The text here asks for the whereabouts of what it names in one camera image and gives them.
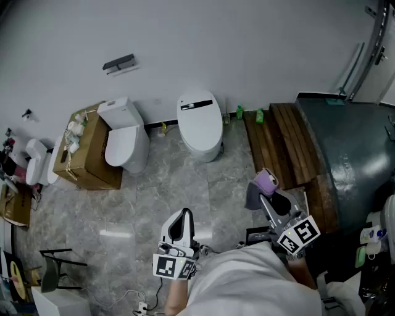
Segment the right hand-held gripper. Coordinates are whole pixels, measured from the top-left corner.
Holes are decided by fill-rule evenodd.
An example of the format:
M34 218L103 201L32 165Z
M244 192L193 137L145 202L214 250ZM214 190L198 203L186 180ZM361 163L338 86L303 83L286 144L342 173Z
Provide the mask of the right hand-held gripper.
M272 241L288 254L296 255L320 236L313 216L307 216L292 194L277 189L273 193L273 206L263 194L259 194L259 199L273 228ZM289 217L281 219L280 216L286 215Z

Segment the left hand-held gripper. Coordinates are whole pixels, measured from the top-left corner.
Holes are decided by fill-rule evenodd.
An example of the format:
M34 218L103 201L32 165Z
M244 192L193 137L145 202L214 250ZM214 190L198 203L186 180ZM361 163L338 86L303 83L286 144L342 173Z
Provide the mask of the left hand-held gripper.
M200 244L194 238L193 213L183 208L162 225L157 252L153 254L153 275L169 280L188 280L199 258Z

